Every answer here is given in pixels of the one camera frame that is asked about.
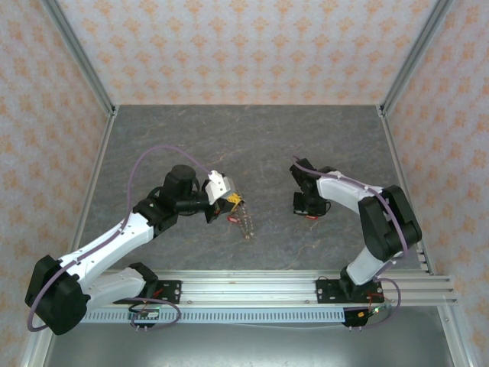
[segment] wall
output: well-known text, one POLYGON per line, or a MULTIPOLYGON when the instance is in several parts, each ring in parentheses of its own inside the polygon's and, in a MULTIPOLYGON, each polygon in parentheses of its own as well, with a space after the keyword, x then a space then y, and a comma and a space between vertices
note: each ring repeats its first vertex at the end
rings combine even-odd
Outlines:
POLYGON ((455 0, 388 116, 426 243, 489 361, 489 5, 455 0))
POLYGON ((68 248, 105 113, 39 0, 0 2, 0 354, 17 366, 35 262, 68 248))
POLYGON ((116 104, 381 103, 436 0, 61 0, 116 104))

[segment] marble floor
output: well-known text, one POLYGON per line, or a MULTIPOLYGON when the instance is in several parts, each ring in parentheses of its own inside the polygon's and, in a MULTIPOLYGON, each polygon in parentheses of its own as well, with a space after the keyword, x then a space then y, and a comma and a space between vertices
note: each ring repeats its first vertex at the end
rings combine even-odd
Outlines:
MULTIPOLYGON (((234 180, 248 203, 254 239, 245 241, 239 226, 224 216, 211 225, 203 214, 180 217, 115 268, 142 261, 153 270, 341 269, 364 247, 360 220, 335 203, 317 221, 294 215, 292 156, 368 184, 397 184, 374 106, 121 106, 82 244, 123 218, 133 164, 161 144, 176 145, 234 180)), ((193 166, 172 151, 149 154, 133 183, 133 205, 160 186, 175 164, 193 166)), ((205 174, 196 170, 202 182, 205 174)), ((419 268, 416 252, 397 268, 419 268)))

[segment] wallpaper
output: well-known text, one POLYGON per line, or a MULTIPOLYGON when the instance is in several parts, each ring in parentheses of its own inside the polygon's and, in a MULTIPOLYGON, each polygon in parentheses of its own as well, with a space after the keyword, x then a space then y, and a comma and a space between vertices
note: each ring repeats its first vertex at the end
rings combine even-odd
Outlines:
POLYGON ((455 0, 389 123, 441 274, 489 361, 489 4, 455 0))
POLYGON ((0 2, 0 354, 18 366, 35 262, 68 248, 105 113, 38 0, 0 2))
POLYGON ((381 103, 436 0, 61 0, 116 104, 381 103))

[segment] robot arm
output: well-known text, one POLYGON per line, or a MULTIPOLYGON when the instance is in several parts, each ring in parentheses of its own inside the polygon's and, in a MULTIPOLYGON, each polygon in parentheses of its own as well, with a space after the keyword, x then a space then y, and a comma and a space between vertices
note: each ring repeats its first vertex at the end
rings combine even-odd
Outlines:
POLYGON ((316 170, 307 159, 301 159, 297 164, 321 174, 307 173, 296 165, 290 168, 302 191, 294 194, 295 214, 323 216, 329 200, 333 200, 360 216, 365 248, 341 271, 339 282, 348 300, 358 299, 357 296, 364 292, 375 275, 403 251, 392 219, 372 191, 379 193, 387 201, 400 224, 408 248, 421 240, 421 228, 400 187, 367 186, 345 179, 345 176, 331 167, 316 170))
POLYGON ((25 302, 31 307, 47 281, 72 261, 76 265, 50 286, 35 310, 57 335, 74 328, 90 310, 123 298, 151 297, 158 278, 141 263, 131 264, 116 274, 99 276, 117 260, 175 225, 178 215, 205 213, 207 223, 211 223, 240 203, 234 183, 225 175, 212 171, 201 189, 196 172, 191 167, 177 165, 166 175, 162 187, 156 187, 134 206, 123 229, 124 221, 57 261, 49 255, 38 261, 25 302), (110 243, 79 260, 116 232, 119 234, 110 243))

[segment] gray floor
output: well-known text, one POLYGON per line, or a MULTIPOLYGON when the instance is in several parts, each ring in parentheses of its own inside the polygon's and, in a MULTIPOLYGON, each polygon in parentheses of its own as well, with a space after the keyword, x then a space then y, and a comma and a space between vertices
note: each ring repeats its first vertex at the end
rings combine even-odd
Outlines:
MULTIPOLYGON (((247 242, 237 225, 203 215, 179 222, 116 264, 142 261, 157 269, 340 269, 364 246, 356 214, 333 203, 313 222, 292 213, 292 155, 316 167, 333 166, 365 183, 386 186, 397 178, 380 119, 373 106, 122 106, 108 142, 82 244, 125 214, 129 172, 153 145, 176 145, 211 170, 230 176, 254 222, 247 242)), ((133 186, 134 202, 161 185, 177 153, 147 157, 133 186)), ((198 172, 199 179, 205 178, 198 172)), ((416 256, 398 268, 419 268, 416 256)))
POLYGON ((80 324, 55 336, 45 367, 449 367, 435 307, 403 307, 391 322, 348 332, 239 325, 177 324, 153 333, 129 325, 80 324))

